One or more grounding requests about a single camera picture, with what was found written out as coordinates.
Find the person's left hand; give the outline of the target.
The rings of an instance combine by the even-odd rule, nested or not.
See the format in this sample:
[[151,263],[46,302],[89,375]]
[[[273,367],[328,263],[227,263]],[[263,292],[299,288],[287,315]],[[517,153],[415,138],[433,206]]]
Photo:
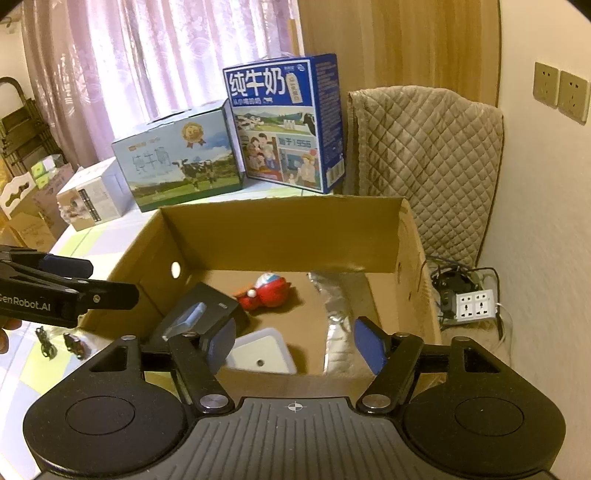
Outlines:
[[0,353],[5,354],[9,350],[8,332],[19,329],[22,326],[22,321],[19,319],[12,319],[2,317],[0,320]]

